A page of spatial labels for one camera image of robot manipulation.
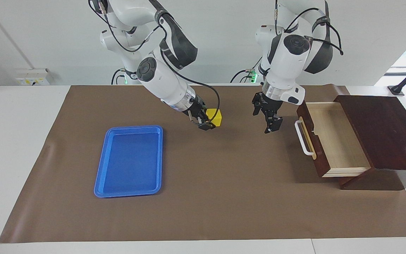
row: brown paper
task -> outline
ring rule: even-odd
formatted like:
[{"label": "brown paper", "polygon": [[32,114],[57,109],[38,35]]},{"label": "brown paper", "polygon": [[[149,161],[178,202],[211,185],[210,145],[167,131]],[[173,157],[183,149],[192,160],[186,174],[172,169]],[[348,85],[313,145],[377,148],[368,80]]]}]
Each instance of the brown paper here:
[{"label": "brown paper", "polygon": [[[303,154],[296,106],[284,103],[281,129],[264,134],[264,116],[252,116],[260,87],[216,88],[222,125],[205,132],[141,86],[71,87],[0,243],[406,236],[406,191],[340,190]],[[347,93],[306,89],[307,101]],[[97,198],[106,131],[152,124],[164,129],[162,189]]]}]

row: drawer handle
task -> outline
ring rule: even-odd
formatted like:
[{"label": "drawer handle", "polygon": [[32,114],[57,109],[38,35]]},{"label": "drawer handle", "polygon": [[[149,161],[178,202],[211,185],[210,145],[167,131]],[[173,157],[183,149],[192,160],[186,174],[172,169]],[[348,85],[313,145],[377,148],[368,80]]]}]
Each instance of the drawer handle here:
[{"label": "drawer handle", "polygon": [[295,121],[294,126],[295,126],[295,130],[296,130],[296,132],[297,132],[297,135],[298,135],[298,137],[299,137],[300,145],[302,146],[303,153],[305,153],[305,154],[308,155],[308,156],[314,156],[314,153],[313,153],[313,152],[310,152],[310,151],[308,151],[308,150],[306,149],[305,142],[303,141],[302,133],[300,133],[300,129],[299,129],[299,124],[300,124],[300,123],[303,123],[303,121],[302,121],[302,120],[297,120],[297,121]]}]

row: plastic tray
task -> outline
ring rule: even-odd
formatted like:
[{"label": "plastic tray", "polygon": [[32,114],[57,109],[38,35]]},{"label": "plastic tray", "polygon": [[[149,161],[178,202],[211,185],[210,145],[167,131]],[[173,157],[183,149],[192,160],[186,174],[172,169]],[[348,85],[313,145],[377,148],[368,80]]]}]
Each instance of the plastic tray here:
[{"label": "plastic tray", "polygon": [[107,131],[93,192],[99,198],[155,194],[161,188],[162,127]]}]

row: white table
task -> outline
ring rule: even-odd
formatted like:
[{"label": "white table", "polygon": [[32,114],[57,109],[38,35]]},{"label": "white table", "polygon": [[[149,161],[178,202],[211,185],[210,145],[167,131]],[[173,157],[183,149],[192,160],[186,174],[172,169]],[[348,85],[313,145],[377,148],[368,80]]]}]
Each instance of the white table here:
[{"label": "white table", "polygon": [[[0,234],[68,90],[69,86],[0,87]],[[352,95],[390,95],[383,87],[348,90]],[[405,97],[399,99],[406,107]],[[0,244],[0,253],[38,252],[397,254],[406,253],[406,237]]]}]

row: electrical outlet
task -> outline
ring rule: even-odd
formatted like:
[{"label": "electrical outlet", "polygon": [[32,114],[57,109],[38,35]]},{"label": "electrical outlet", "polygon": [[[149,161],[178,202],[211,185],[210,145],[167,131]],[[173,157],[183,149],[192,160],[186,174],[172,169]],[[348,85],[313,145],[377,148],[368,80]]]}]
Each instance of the electrical outlet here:
[{"label": "electrical outlet", "polygon": [[16,80],[20,85],[50,85],[51,74],[47,69],[19,69]]}]

